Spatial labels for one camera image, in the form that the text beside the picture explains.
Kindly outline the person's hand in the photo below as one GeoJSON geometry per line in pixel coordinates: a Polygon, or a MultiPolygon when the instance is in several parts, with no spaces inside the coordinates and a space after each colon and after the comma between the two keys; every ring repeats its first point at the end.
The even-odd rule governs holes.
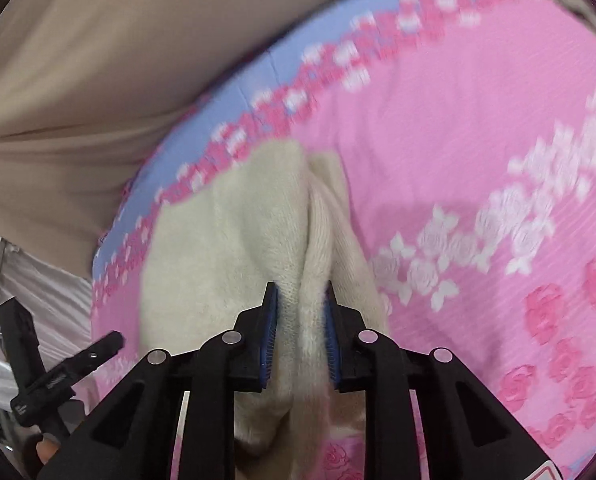
{"type": "Polygon", "coordinates": [[[36,455],[43,465],[46,465],[51,458],[59,451],[60,445],[53,439],[43,437],[36,444],[36,455]]]}

